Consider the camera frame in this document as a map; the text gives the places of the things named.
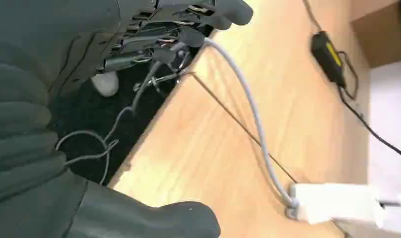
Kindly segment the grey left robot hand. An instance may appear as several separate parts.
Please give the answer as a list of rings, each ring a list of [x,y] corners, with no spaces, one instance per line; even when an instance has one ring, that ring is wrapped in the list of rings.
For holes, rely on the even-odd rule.
[[[71,171],[49,102],[136,19],[246,25],[242,0],[0,0],[0,238],[217,238],[200,202],[147,206]]]

